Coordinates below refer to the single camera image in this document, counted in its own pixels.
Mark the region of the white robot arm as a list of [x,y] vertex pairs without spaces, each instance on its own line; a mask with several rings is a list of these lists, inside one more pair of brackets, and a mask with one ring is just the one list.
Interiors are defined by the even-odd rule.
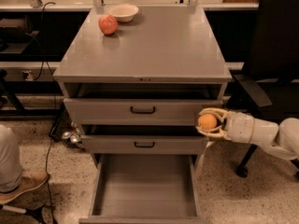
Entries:
[[265,153],[286,161],[299,157],[299,119],[296,118],[276,124],[245,113],[211,107],[199,113],[195,128],[209,138],[256,145]]

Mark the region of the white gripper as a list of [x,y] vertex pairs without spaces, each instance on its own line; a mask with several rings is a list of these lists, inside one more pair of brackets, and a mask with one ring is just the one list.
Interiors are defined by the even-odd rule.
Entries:
[[196,126],[196,130],[209,138],[227,139],[237,143],[254,145],[269,145],[275,141],[278,134],[278,125],[275,122],[256,119],[251,115],[230,111],[221,108],[205,108],[199,115],[213,115],[220,122],[225,121],[224,130],[221,126],[213,129],[204,129]]

